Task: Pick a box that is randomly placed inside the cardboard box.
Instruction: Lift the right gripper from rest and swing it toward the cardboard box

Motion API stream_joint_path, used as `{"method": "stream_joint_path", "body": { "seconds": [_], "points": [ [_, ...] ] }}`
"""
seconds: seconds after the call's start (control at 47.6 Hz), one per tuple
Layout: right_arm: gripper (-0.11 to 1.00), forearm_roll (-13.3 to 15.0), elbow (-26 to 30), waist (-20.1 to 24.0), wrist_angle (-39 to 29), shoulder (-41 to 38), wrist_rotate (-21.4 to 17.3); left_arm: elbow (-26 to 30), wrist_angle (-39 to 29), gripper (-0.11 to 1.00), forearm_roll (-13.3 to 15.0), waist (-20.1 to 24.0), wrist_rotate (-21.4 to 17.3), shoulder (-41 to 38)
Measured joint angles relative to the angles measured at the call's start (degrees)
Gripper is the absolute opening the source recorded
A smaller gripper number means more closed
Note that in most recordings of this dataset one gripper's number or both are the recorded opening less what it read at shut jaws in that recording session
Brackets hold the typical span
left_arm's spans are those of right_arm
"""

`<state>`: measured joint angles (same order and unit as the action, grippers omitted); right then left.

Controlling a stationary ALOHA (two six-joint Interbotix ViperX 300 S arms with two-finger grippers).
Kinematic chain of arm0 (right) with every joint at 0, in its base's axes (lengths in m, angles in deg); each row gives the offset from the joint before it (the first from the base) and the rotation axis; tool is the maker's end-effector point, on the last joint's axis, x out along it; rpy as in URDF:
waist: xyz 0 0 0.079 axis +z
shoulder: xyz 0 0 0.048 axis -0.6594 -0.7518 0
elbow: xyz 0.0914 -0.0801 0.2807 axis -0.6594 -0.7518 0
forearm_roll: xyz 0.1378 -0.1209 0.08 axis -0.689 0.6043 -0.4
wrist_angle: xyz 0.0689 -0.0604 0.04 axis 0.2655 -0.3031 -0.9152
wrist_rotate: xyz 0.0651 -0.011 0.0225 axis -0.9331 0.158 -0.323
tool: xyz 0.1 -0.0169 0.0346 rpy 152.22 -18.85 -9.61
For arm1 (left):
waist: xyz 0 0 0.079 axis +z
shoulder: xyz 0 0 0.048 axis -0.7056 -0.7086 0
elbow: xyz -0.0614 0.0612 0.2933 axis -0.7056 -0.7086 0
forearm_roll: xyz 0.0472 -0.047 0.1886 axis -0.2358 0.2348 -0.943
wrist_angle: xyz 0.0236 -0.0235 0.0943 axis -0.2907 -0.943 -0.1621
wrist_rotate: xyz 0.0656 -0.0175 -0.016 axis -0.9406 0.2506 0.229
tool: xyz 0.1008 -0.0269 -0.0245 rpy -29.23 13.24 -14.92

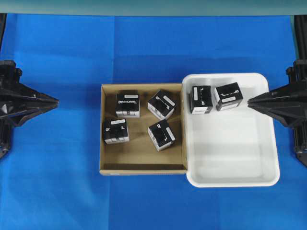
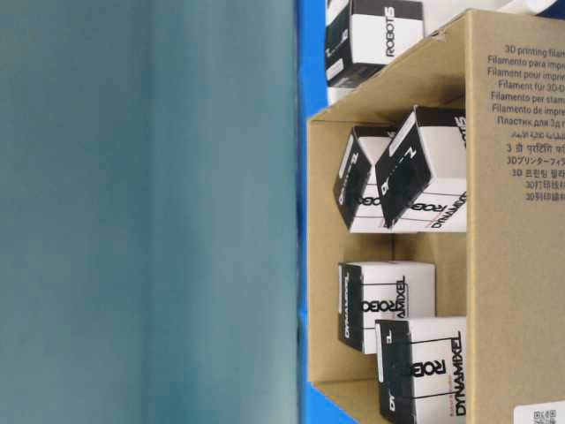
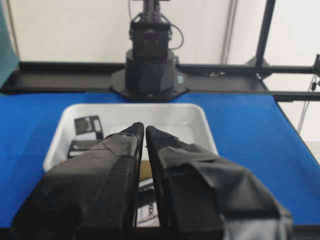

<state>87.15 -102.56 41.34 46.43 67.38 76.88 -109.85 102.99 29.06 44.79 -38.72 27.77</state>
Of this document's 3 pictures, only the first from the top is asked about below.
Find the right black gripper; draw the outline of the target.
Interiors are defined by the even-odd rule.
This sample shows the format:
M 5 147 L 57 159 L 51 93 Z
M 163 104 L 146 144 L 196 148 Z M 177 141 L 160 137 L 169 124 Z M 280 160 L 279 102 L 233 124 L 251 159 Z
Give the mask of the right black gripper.
M 294 128 L 307 120 L 307 60 L 297 59 L 293 63 L 292 67 L 288 67 L 286 69 L 286 74 L 289 79 L 289 84 L 249 99 L 248 107 L 278 120 L 284 127 Z M 294 102 L 298 102 L 300 104 L 300 108 L 303 112 L 302 118 L 291 118 L 287 115 L 281 115 L 277 112 L 265 110 L 251 104 L 257 102 L 289 99 L 292 97 L 292 94 L 296 95 Z

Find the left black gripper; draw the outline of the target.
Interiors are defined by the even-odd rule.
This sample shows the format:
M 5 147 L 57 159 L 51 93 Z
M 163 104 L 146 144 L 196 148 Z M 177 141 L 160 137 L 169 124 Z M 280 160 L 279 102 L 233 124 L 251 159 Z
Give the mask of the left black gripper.
M 16 67 L 13 60 L 0 61 L 0 118 L 7 119 L 13 127 L 20 127 L 26 121 L 56 109 L 59 105 L 58 99 L 20 84 L 21 75 L 21 69 Z M 51 104 L 20 113 L 18 108 L 22 103 L 18 96 Z

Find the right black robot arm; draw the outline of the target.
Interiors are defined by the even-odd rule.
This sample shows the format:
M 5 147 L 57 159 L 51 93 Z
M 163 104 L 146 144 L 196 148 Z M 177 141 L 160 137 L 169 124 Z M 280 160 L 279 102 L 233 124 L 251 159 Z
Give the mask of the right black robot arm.
M 307 16 L 295 15 L 298 59 L 286 69 L 289 83 L 248 100 L 248 107 L 278 120 L 294 134 L 295 157 L 307 165 Z

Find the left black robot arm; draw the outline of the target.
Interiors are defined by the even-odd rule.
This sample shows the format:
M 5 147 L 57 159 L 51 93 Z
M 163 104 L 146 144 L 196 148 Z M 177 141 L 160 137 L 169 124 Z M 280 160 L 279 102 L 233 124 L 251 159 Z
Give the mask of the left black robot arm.
M 11 149 L 12 134 L 26 121 L 58 107 L 59 100 L 20 83 L 13 60 L 0 62 L 0 156 Z

